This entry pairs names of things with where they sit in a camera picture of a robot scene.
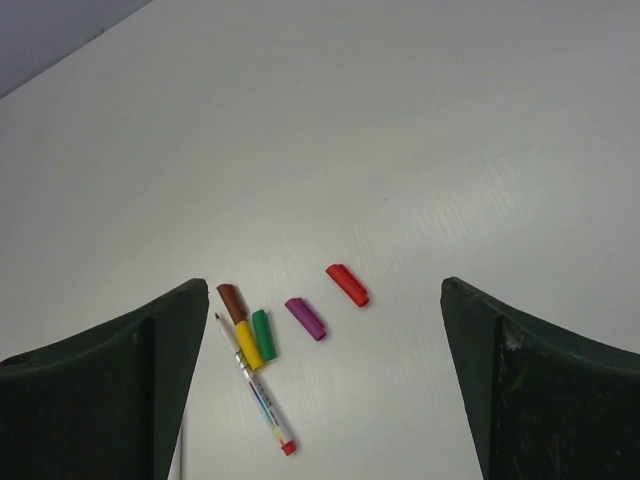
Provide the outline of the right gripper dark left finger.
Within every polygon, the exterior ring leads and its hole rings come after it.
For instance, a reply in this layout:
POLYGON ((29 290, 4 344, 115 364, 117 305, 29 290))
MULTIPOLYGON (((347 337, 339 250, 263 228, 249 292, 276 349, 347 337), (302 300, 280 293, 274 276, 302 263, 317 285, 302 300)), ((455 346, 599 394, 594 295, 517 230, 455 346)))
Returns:
POLYGON ((206 281, 191 279, 2 361, 2 478, 167 478, 208 309, 206 281))

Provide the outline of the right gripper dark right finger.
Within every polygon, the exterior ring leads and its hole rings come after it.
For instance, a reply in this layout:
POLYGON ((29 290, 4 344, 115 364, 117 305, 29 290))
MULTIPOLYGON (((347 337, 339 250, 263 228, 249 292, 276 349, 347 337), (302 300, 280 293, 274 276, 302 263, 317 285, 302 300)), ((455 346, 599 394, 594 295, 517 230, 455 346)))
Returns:
POLYGON ((638 478, 637 354, 456 277, 442 282, 440 305, 484 478, 638 478))

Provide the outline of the purple pen cap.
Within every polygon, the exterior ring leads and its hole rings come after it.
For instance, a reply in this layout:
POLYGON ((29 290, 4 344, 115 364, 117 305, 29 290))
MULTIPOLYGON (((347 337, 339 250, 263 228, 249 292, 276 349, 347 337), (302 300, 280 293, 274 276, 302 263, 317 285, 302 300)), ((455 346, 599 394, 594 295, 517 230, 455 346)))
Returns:
POLYGON ((325 324, 305 299, 290 298, 285 302, 285 307, 315 341, 322 341, 327 337, 328 331, 325 324))

